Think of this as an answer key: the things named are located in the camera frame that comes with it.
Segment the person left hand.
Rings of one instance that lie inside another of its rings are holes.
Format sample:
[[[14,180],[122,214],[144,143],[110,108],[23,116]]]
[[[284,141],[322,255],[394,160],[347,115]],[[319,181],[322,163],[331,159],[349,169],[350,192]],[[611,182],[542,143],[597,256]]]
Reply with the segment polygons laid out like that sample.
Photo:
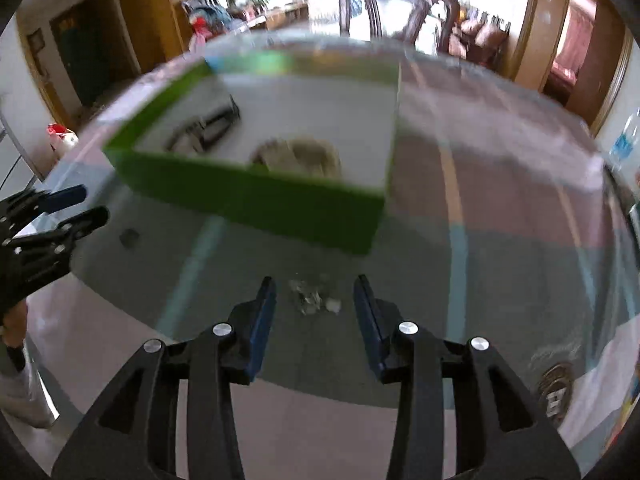
[[[26,339],[28,321],[28,303],[22,299],[3,317],[1,337],[9,348],[20,348]]]

